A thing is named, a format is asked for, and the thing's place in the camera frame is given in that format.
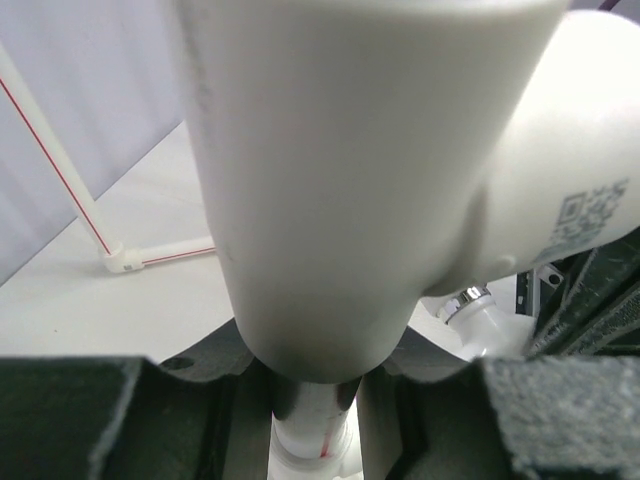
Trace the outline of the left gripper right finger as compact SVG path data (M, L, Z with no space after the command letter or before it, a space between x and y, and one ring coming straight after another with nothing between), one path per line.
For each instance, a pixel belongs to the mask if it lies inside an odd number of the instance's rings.
M368 479L635 479L635 357L464 362L406 330L357 395Z

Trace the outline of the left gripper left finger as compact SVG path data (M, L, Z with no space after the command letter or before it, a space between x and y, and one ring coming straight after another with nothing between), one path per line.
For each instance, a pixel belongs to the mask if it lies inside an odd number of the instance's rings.
M5 479L263 479L263 365L234 321L178 355L5 358Z

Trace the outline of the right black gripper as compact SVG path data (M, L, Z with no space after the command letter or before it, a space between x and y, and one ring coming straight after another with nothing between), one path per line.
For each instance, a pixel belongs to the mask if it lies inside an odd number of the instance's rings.
M575 255L525 355L639 355L639 231Z

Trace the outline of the white PVC pipe frame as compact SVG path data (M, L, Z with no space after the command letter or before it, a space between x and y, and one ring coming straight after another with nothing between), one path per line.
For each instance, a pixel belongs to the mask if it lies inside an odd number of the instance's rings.
M267 475L361 468L423 297L639 231L639 26L563 1L170 1Z

